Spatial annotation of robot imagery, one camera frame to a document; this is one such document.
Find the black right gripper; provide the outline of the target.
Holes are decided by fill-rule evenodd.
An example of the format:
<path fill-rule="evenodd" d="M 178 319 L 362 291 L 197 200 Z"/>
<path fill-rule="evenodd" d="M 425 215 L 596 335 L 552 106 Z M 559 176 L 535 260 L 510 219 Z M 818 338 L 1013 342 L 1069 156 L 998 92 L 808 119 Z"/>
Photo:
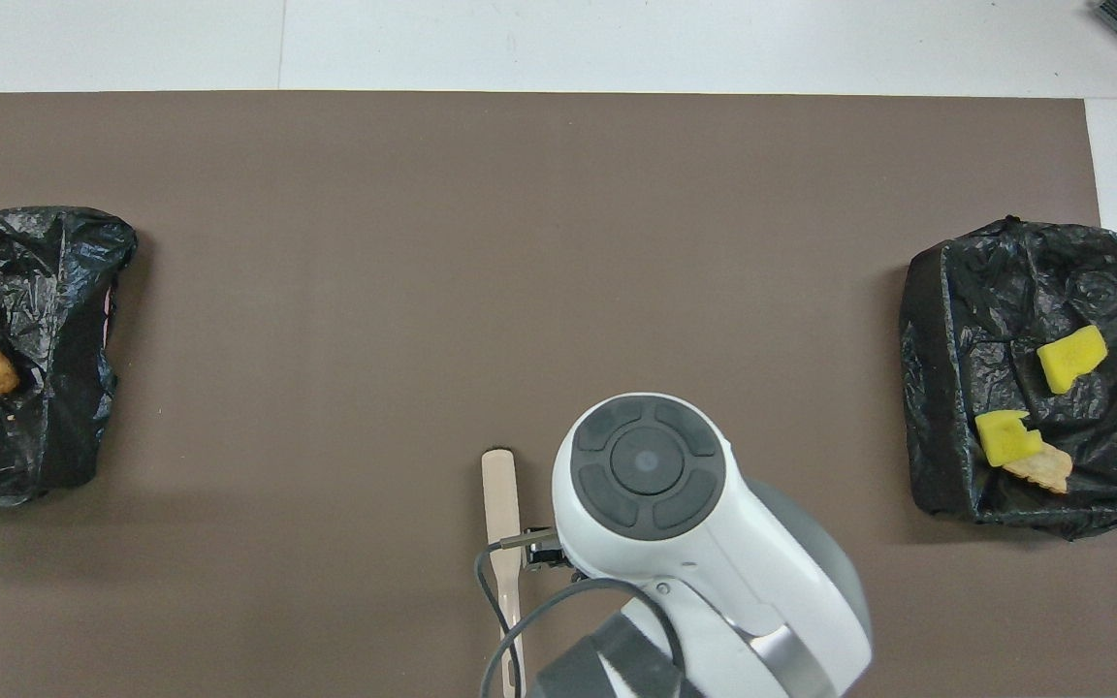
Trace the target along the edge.
<path fill-rule="evenodd" d="M 525 570 L 528 573 L 542 568 L 566 570 L 570 573 L 570 582 L 575 584 L 588 579 L 588 574 L 581 571 L 569 560 L 562 544 L 547 543 L 546 545 L 527 545 L 525 548 Z"/>

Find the beige hand brush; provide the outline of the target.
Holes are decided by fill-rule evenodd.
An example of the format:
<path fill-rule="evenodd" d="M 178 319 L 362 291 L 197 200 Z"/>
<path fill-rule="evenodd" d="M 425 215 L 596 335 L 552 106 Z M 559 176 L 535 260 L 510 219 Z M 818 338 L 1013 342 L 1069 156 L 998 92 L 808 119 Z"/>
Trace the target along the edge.
<path fill-rule="evenodd" d="M 489 543 L 519 535 L 522 530 L 516 465 L 508 448 L 491 448 L 480 457 L 485 530 Z M 491 552 L 496 601 L 506 627 L 515 627 L 523 616 L 521 575 L 524 557 L 522 548 Z M 504 657 L 502 694 L 505 698 L 521 698 L 525 689 L 523 668 L 523 640 L 516 639 L 513 649 Z"/>

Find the tan cracker chunk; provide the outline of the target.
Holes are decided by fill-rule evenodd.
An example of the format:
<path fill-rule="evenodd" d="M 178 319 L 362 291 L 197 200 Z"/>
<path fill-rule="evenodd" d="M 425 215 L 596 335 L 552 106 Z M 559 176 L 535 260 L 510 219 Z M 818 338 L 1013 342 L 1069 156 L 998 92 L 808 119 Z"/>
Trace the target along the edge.
<path fill-rule="evenodd" d="M 1048 493 L 1067 495 L 1069 477 L 1073 471 L 1072 456 L 1050 443 L 1041 443 L 1040 451 L 1023 459 L 1003 463 L 1001 469 L 1021 480 L 1033 482 Z"/>

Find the notched yellow sponge piece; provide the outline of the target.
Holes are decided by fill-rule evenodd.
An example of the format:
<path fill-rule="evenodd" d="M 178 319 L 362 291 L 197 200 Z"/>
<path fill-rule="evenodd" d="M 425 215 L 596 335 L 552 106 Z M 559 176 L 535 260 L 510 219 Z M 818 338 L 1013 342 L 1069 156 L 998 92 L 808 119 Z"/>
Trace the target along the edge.
<path fill-rule="evenodd" d="M 1078 377 L 1091 374 L 1108 357 L 1102 332 L 1089 324 L 1037 348 L 1046 384 L 1054 395 L 1065 395 Z"/>

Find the bin with black bag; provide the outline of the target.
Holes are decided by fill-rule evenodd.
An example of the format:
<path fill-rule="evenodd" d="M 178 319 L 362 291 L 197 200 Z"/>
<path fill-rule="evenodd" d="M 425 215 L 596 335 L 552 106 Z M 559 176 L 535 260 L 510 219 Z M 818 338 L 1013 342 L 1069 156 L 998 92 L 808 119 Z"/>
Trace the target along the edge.
<path fill-rule="evenodd" d="M 0 352 L 19 379 L 0 395 L 0 505 L 96 476 L 118 385 L 107 331 L 137 248 L 133 226 L 94 208 L 0 210 Z"/>
<path fill-rule="evenodd" d="M 1095 324 L 1108 357 L 1065 395 L 1037 348 Z M 1117 529 L 1117 235 L 1008 217 L 913 258 L 897 334 L 911 496 L 949 520 L 1068 541 Z M 1025 410 L 1072 456 L 1069 493 L 989 463 L 974 417 Z"/>

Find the brown table mat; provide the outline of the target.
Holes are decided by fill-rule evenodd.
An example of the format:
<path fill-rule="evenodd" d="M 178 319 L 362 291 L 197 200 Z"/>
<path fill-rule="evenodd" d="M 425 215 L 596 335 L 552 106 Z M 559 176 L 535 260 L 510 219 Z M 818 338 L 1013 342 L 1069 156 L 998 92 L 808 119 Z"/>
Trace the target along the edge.
<path fill-rule="evenodd" d="M 863 579 L 856 698 L 1117 695 L 1117 530 L 914 507 L 911 257 L 1098 224 L 1060 99 L 0 94 L 0 210 L 128 221 L 92 482 L 0 509 L 0 698 L 471 698 L 487 448 L 522 518 L 663 392 Z"/>

